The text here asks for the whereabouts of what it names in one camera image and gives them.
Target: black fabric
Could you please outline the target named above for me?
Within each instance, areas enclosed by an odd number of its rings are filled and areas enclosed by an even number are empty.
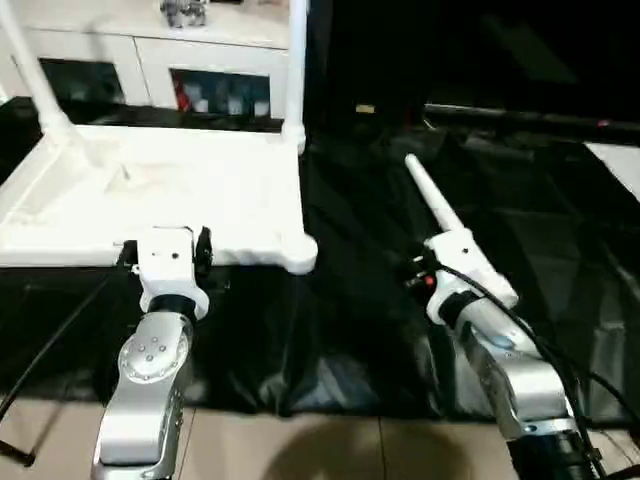
[[[76,122],[259,128],[150,108],[69,107]],[[0,109],[0,169],[38,138],[28,104]],[[418,150],[541,335],[608,378],[640,409],[640,205],[579,144],[478,142],[424,132],[366,144],[311,132],[301,159],[313,273],[213,269],[210,315],[196,325],[188,403],[240,412],[490,419],[477,379],[447,331],[423,318],[396,272],[437,233],[401,163]],[[106,401],[115,359],[139,318],[136,278],[115,270],[3,270],[0,389],[108,274],[112,282],[51,352],[27,394]],[[625,425],[615,401],[581,379],[587,416]]]

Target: white plastic frame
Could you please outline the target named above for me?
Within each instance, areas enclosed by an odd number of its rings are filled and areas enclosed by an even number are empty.
[[[298,153],[306,2],[290,8],[291,51],[282,134],[72,125],[9,0],[0,21],[32,92],[42,140],[0,188],[0,265],[113,264],[149,228],[211,230],[215,264],[310,271]]]

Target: white cabinet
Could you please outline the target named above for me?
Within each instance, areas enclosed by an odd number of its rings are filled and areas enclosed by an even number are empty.
[[[122,101],[130,105],[150,103],[133,38],[46,30],[28,30],[26,33],[54,90],[56,81],[61,87],[69,82],[74,69],[80,75],[91,71],[94,77],[104,82],[113,72],[111,81],[117,84]],[[61,72],[61,78],[52,78],[51,72]],[[29,95],[4,37],[0,37],[0,84],[9,96]]]
[[[183,81],[182,78],[190,76],[194,83],[199,81],[206,84],[202,89],[209,90],[203,92],[208,103],[214,102],[212,98],[216,95],[233,97],[229,92],[212,91],[221,89],[220,85],[224,85],[226,89],[257,89],[261,91],[259,95],[266,97],[260,100],[268,101],[271,117],[284,118],[287,71],[285,50],[149,38],[136,38],[135,42],[152,105],[177,108],[176,89],[182,88],[178,83]],[[209,82],[204,80],[205,72],[211,74]],[[245,105],[244,113],[247,110],[249,109]]]
[[[11,1],[58,97],[284,118],[286,6],[211,3],[175,29],[158,0]],[[1,30],[0,86],[29,95]]]

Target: white tray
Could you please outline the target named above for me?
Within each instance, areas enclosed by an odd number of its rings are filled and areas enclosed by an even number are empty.
[[[113,265],[145,230],[188,226],[211,230],[214,264],[313,268],[297,147],[280,134],[77,131],[65,146],[43,137],[0,188],[1,266]]]

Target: black cable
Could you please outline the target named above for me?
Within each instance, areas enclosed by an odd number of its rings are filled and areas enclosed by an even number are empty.
[[[444,272],[450,273],[455,277],[458,277],[459,279],[467,283],[469,286],[475,288],[480,293],[482,293],[486,298],[488,298],[491,301],[491,303],[493,303],[496,307],[498,307],[516,325],[518,325],[518,327],[520,327],[523,331],[525,331],[528,334],[529,338],[531,339],[531,342],[535,345],[535,347],[540,352],[540,354],[544,354],[547,357],[547,360],[549,361],[549,363],[558,372],[560,380],[565,388],[565,394],[567,395],[567,400],[569,401],[569,404],[571,405],[571,408],[573,410],[573,415],[576,421],[576,426],[578,427],[578,432],[582,437],[582,441],[585,444],[586,450],[589,452],[589,455],[590,455],[589,459],[593,467],[595,468],[598,477],[601,479],[607,478],[607,474],[604,471],[604,467],[602,466],[602,463],[600,463],[600,460],[596,458],[593,454],[596,450],[593,447],[591,438],[589,437],[589,432],[587,430],[587,421],[584,414],[582,413],[582,409],[580,407],[578,399],[576,398],[573,392],[573,388],[571,387],[570,382],[568,381],[568,379],[564,374],[564,369],[561,368],[561,366],[558,365],[558,363],[556,362],[553,352],[549,348],[547,348],[546,344],[540,341],[540,337],[538,337],[520,317],[518,317],[509,307],[507,307],[498,297],[496,297],[493,293],[491,293],[485,286],[476,282],[473,278],[469,277],[468,275],[456,270],[455,268],[451,268],[447,265],[439,264],[438,269]]]
[[[9,408],[15,402],[20,390],[29,379],[31,373],[36,369],[36,367],[40,364],[45,355],[49,352],[51,347],[55,345],[55,343],[64,335],[67,329],[73,324],[73,322],[80,316],[80,314],[84,311],[84,309],[95,300],[98,294],[102,291],[102,289],[109,283],[110,278],[105,278],[93,291],[85,297],[85,299],[80,302],[80,304],[71,312],[71,314],[62,322],[62,325],[58,327],[58,329],[54,332],[54,334],[49,338],[47,343],[38,351],[34,359],[31,361],[27,369],[24,373],[18,378],[16,383],[13,385],[9,393],[2,399],[0,403],[0,422],[4,419]],[[31,466],[35,461],[35,456],[31,453],[22,452],[21,450],[13,447],[12,445],[3,442],[0,440],[0,454],[4,454],[12,458],[13,460],[21,463],[25,467]]]

